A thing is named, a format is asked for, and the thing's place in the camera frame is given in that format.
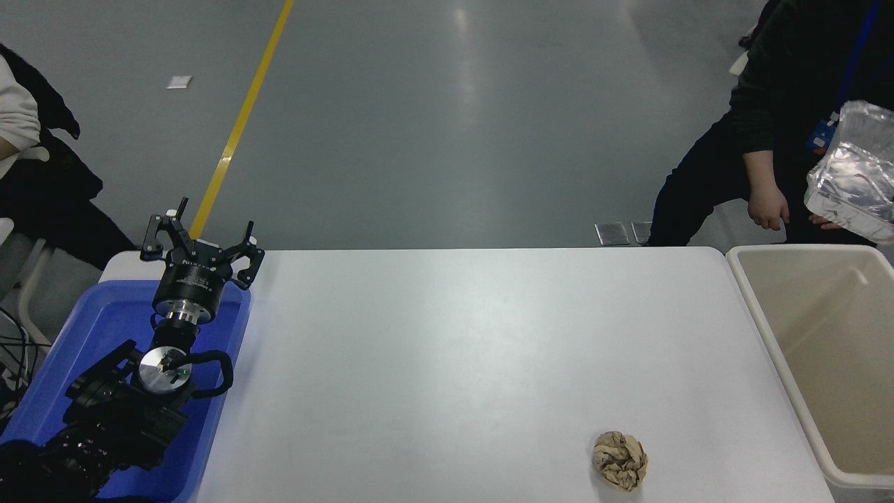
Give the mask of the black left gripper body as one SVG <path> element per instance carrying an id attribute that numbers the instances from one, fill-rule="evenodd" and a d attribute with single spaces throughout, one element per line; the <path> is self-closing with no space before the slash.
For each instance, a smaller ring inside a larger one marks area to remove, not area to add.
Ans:
<path id="1" fill-rule="evenodd" d="M 200 241 L 193 251 L 175 247 L 163 257 L 166 268 L 152 301 L 154 312 L 170 313 L 190 305 L 197 313 L 217 313 L 224 284 L 233 273 L 224 250 Z"/>

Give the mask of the person's right hand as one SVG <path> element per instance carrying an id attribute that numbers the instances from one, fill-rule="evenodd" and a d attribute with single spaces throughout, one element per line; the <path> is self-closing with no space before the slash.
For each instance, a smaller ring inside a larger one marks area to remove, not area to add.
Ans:
<path id="1" fill-rule="evenodd" d="M 748 198 L 748 216 L 764 230 L 780 231 L 791 223 L 788 201 L 778 185 L 752 184 Z"/>

